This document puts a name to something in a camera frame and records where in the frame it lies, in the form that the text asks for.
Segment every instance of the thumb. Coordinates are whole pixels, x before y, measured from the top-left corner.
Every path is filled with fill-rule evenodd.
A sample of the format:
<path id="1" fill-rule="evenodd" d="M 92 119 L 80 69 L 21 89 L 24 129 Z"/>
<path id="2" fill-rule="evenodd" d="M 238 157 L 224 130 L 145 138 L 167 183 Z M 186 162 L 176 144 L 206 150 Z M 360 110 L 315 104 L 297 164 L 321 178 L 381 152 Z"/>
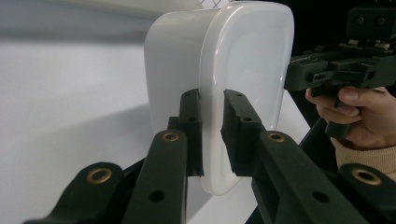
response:
<path id="1" fill-rule="evenodd" d="M 374 90 L 344 87 L 338 92 L 338 97 L 347 105 L 364 106 L 373 111 L 383 110 L 384 107 L 391 105 L 393 100 L 383 87 Z"/>

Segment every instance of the human hand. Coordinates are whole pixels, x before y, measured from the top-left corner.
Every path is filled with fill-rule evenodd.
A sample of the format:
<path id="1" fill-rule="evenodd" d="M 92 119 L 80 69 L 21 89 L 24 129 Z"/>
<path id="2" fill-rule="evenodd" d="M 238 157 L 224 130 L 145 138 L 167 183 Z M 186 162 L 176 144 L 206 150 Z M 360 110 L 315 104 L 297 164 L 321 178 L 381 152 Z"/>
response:
<path id="1" fill-rule="evenodd" d="M 385 88 L 357 89 L 344 87 L 338 93 L 346 104 L 334 107 L 334 98 L 326 95 L 305 98 L 317 105 L 319 115 L 327 122 L 351 124 L 346 140 L 358 150 L 396 146 L 396 98 Z"/>

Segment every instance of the mounting hole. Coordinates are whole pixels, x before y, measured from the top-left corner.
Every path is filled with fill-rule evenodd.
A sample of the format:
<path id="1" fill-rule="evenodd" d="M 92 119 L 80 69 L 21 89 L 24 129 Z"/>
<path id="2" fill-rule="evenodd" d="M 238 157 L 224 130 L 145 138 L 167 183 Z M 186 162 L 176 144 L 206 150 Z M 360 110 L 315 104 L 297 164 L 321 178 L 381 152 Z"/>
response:
<path id="1" fill-rule="evenodd" d="M 196 117 L 190 117 L 188 118 L 189 122 L 196 122 L 198 119 Z"/>
<path id="2" fill-rule="evenodd" d="M 90 184 L 98 185 L 105 183 L 110 177 L 112 173 L 108 168 L 98 168 L 91 170 L 87 175 L 87 181 Z"/>
<path id="3" fill-rule="evenodd" d="M 385 18 L 380 17 L 380 18 L 376 19 L 375 24 L 376 24 L 377 26 L 383 26 L 383 25 L 385 25 Z"/>
<path id="4" fill-rule="evenodd" d="M 285 137 L 280 135 L 279 133 L 270 133 L 268 137 L 274 142 L 283 142 L 285 141 Z"/>
<path id="5" fill-rule="evenodd" d="M 163 141 L 166 142 L 175 142 L 178 139 L 178 134 L 177 133 L 165 133 L 163 135 Z"/>
<path id="6" fill-rule="evenodd" d="M 359 179 L 359 181 L 368 185 L 377 186 L 382 183 L 381 179 L 377 175 L 363 169 L 353 169 L 352 175 Z"/>
<path id="7" fill-rule="evenodd" d="M 362 16 L 359 16 L 358 18 L 356 18 L 355 23 L 357 25 L 362 25 L 364 23 L 364 18 Z"/>
<path id="8" fill-rule="evenodd" d="M 163 198 L 165 198 L 165 194 L 163 193 L 162 190 L 155 190 L 152 191 L 150 193 L 150 195 L 148 196 L 148 199 L 153 202 L 153 203 L 157 203 L 163 200 Z"/>
<path id="9" fill-rule="evenodd" d="M 328 203 L 330 201 L 329 197 L 326 194 L 319 191 L 313 192 L 312 196 L 314 196 L 314 198 L 321 203 Z"/>

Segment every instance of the brass insert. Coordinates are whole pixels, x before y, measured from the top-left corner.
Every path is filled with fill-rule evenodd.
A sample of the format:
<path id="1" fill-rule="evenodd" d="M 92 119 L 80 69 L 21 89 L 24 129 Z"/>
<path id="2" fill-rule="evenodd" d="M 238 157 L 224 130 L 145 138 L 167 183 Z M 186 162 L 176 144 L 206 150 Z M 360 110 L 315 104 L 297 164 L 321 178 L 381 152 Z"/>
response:
<path id="1" fill-rule="evenodd" d="M 352 174 L 355 178 L 359 179 L 359 181 L 368 185 L 377 186 L 382 183 L 377 175 L 363 169 L 353 169 Z"/>
<path id="2" fill-rule="evenodd" d="M 87 175 L 87 181 L 90 184 L 98 185 L 105 183 L 110 177 L 112 173 L 108 168 L 97 168 L 91 170 Z"/>

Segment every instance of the white plastic container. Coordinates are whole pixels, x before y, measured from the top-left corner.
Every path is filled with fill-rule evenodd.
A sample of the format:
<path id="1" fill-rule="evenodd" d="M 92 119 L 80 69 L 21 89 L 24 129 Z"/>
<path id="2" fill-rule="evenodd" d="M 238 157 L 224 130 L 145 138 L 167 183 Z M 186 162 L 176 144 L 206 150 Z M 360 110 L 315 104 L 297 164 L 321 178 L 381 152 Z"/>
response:
<path id="1" fill-rule="evenodd" d="M 239 180 L 220 135 L 223 91 L 244 93 L 267 130 L 276 127 L 294 25 L 288 7 L 232 2 L 222 9 L 172 12 L 154 22 L 145 43 L 153 131 L 178 116 L 180 95 L 199 88 L 203 116 L 203 188 L 221 195 Z"/>

